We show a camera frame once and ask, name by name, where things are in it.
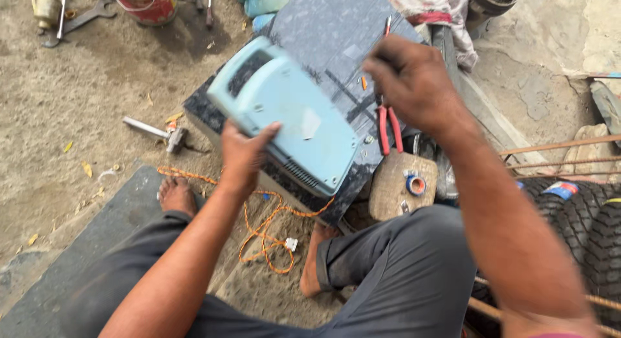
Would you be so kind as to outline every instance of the spanner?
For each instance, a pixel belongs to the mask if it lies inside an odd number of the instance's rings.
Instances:
[[[101,16],[104,18],[113,18],[116,16],[116,12],[108,12],[105,7],[112,3],[112,0],[99,0],[95,7],[91,10],[84,12],[82,15],[77,16],[73,20],[69,20],[65,23],[65,35],[70,33],[82,25],[90,22],[91,20]],[[49,33],[49,40],[41,43],[43,47],[46,48],[54,48],[60,43],[60,40],[56,37],[54,33]]]

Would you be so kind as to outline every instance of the pliers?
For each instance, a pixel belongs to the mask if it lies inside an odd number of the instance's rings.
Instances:
[[[401,140],[401,127],[399,126],[397,115],[394,114],[392,107],[387,107],[382,100],[382,96],[376,97],[377,117],[379,118],[379,140],[382,142],[382,154],[388,156],[390,153],[390,145],[388,145],[388,135],[386,134],[386,113],[390,116],[390,125],[392,127],[395,144],[397,145],[397,152],[403,152],[403,141]]]

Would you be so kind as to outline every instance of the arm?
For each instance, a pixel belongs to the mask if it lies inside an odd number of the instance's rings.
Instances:
[[[485,141],[440,52],[390,35],[364,68],[400,118],[451,160],[468,245],[504,309],[505,335],[597,336],[579,271]]]
[[[254,190],[263,147],[278,123],[248,139],[230,123],[222,132],[220,184],[173,245],[114,311],[100,337],[184,337],[209,286],[240,208]]]

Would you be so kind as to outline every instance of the wooden block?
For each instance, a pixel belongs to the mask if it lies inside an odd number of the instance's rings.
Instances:
[[[421,196],[414,196],[406,189],[405,169],[418,171],[427,183],[427,189]],[[392,148],[375,171],[371,196],[369,198],[369,212],[379,221],[397,217],[401,214],[401,202],[408,204],[410,211],[420,207],[431,206],[435,197],[438,167],[435,162],[409,153],[398,153]]]

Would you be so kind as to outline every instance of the dark gray pants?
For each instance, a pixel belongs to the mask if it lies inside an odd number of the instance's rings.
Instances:
[[[86,271],[61,310],[67,337],[97,337],[189,222],[168,211]],[[271,324],[205,295],[187,337],[458,337],[475,270],[459,211],[426,207],[319,245],[322,289],[358,285],[329,323],[316,329]]]

